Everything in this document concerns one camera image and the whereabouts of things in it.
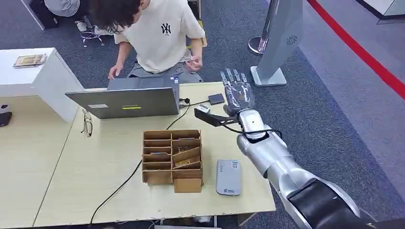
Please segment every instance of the silver robotic arm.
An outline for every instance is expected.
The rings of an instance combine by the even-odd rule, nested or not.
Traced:
[[[206,114],[195,116],[214,126],[239,123],[239,149],[278,193],[285,211],[301,229],[369,228],[360,219],[360,210],[350,196],[336,184],[304,170],[288,152],[286,143],[253,109],[254,97],[244,74],[236,70],[221,72],[230,117]]]

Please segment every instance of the black cable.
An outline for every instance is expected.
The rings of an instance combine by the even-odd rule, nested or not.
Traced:
[[[185,107],[194,106],[194,105],[198,105],[198,104],[203,104],[203,103],[207,103],[207,102],[209,102],[209,100],[202,101],[202,102],[195,103],[195,104],[189,104],[189,105],[182,105],[182,104],[180,104],[180,105],[179,105],[179,108],[182,109],[182,108],[185,108]]]
[[[265,133],[265,132],[275,132],[278,133],[278,135],[280,135],[280,138],[283,139],[283,134],[281,133],[281,131],[279,130],[275,130],[275,129],[267,129],[267,130],[256,130],[256,131],[250,131],[250,132],[245,132],[245,131],[238,131],[235,129],[232,129],[230,127],[228,127],[225,124],[222,124],[223,127],[225,127],[226,129],[238,133],[238,134],[243,134],[243,135],[252,135],[252,134],[259,134],[259,133]]]
[[[207,103],[207,102],[209,102],[209,100],[205,100],[205,101],[195,103],[195,104],[190,104],[190,105],[187,105],[187,106],[194,106],[194,105],[203,104],[203,103]]]
[[[187,114],[187,112],[189,111],[190,106],[187,106],[187,110],[186,112],[184,112],[184,114],[182,114],[180,117],[178,117],[176,120],[174,120],[167,128],[166,130],[168,130],[173,124],[175,124],[179,119],[183,118],[183,116],[185,116]]]
[[[180,117],[178,117],[176,120],[174,120],[174,121],[166,128],[166,130],[168,130],[168,129],[169,129],[174,123],[176,123],[179,119],[183,118],[183,116],[185,116],[185,115],[187,114],[187,112],[189,111],[189,108],[190,108],[190,106],[191,106],[191,105],[190,105],[190,100],[189,100],[189,99],[184,99],[184,100],[181,99],[181,101],[185,101],[186,103],[188,103],[186,112],[184,112],[184,114],[182,114]],[[107,197],[107,199],[105,199],[105,200],[103,201],[103,203],[101,203],[101,204],[96,208],[96,210],[94,211],[94,213],[93,213],[93,215],[92,215],[92,217],[91,217],[89,227],[91,227],[91,225],[93,224],[93,219],[94,219],[94,216],[96,215],[97,211],[98,211],[111,197],[113,197],[113,195],[115,195],[115,194],[135,175],[135,173],[136,173],[136,171],[138,170],[138,168],[139,168],[139,166],[140,166],[141,163],[142,163],[142,160],[139,161],[137,167],[136,167],[135,170],[132,172],[132,174],[128,177],[128,179],[126,179],[126,180],[124,181],[124,183],[122,183],[109,197]]]
[[[105,199],[105,200],[103,201],[103,203],[101,203],[101,204],[96,208],[96,210],[94,211],[94,213],[93,213],[93,215],[92,215],[92,217],[91,217],[89,227],[91,227],[91,225],[93,224],[93,219],[94,219],[94,216],[96,215],[97,211],[98,211],[113,195],[115,195],[115,194],[131,179],[131,177],[134,176],[135,172],[138,170],[138,168],[139,168],[139,166],[140,166],[141,163],[142,163],[142,160],[139,161],[137,167],[136,167],[135,170],[132,172],[132,174],[128,177],[128,179],[126,179],[126,180],[124,181],[124,183],[122,183],[109,197],[107,197],[107,199]]]

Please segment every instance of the red floor stripe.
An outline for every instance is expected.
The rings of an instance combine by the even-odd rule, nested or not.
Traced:
[[[371,56],[359,43],[356,42],[316,0],[307,0],[319,16],[332,28],[332,30],[359,56],[373,71],[398,95],[405,99],[405,84],[389,72],[381,63]]]

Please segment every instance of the white label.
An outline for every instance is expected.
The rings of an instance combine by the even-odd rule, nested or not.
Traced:
[[[93,109],[108,108],[107,104],[90,104],[89,107]]]
[[[239,168],[239,163],[232,162],[232,168],[238,169]]]

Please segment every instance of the cardboard organizer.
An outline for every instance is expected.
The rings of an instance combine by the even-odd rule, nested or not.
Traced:
[[[143,133],[144,183],[174,184],[175,193],[201,192],[202,166],[199,130],[162,130]]]

